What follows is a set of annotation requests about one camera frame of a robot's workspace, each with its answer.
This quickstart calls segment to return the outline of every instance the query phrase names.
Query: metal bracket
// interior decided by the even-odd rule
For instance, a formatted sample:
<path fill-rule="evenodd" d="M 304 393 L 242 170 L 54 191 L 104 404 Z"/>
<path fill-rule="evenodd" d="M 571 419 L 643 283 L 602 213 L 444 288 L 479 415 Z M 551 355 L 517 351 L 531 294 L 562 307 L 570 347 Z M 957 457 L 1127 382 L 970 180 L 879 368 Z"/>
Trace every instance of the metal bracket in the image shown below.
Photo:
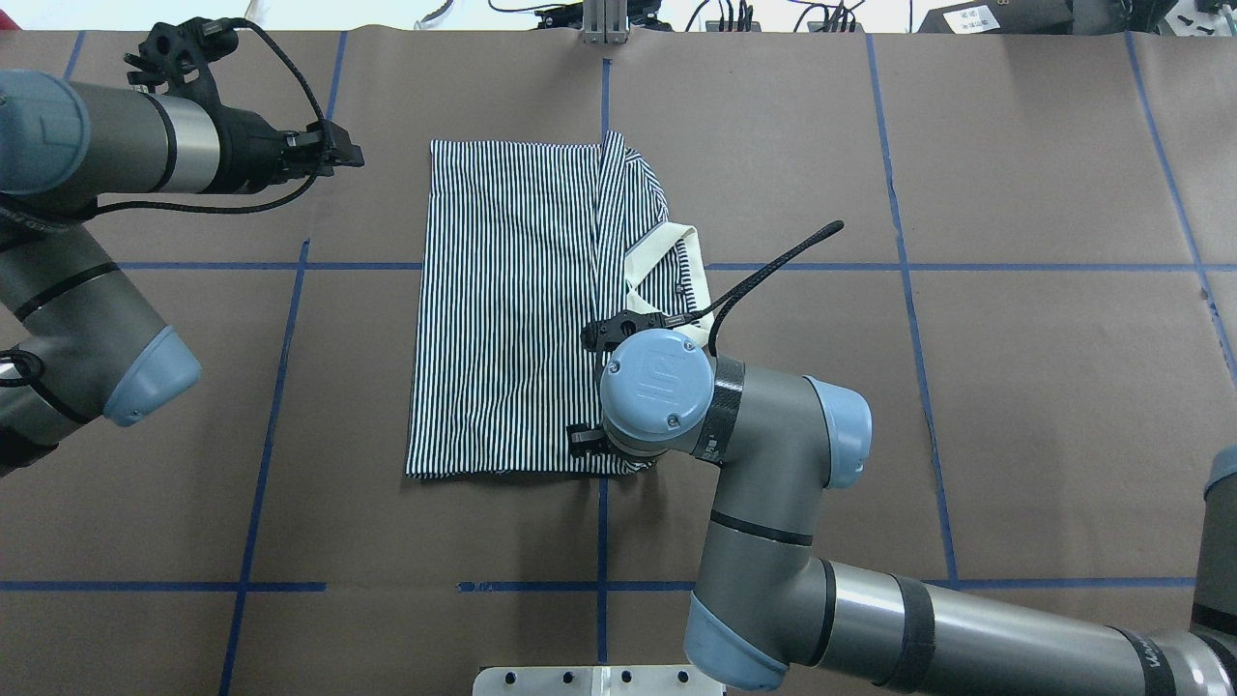
<path fill-rule="evenodd" d="M 580 40 L 585 43 L 627 43 L 631 27 L 627 22 L 627 0 L 584 0 L 584 26 Z"/>
<path fill-rule="evenodd" d="M 693 665 L 490 668 L 473 696 L 721 696 L 726 687 Z"/>

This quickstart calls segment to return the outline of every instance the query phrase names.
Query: paper tag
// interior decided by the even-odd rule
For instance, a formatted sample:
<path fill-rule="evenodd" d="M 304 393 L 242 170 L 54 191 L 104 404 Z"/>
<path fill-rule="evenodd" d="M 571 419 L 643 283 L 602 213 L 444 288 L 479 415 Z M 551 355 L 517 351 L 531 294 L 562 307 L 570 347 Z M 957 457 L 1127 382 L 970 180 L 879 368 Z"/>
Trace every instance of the paper tag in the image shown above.
<path fill-rule="evenodd" d="M 943 16 L 954 33 L 980 33 L 981 31 L 1001 28 L 987 5 L 945 12 Z"/>

